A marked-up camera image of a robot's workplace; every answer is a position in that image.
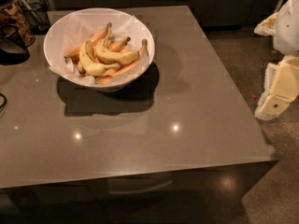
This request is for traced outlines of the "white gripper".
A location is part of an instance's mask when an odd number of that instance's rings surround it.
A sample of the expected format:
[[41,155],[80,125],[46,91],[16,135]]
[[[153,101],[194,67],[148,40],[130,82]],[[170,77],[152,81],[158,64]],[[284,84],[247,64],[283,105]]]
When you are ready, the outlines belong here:
[[285,56],[265,70],[264,92],[255,110],[260,120],[278,118],[299,95],[299,0],[288,0],[255,28],[254,33],[273,36],[273,47]]

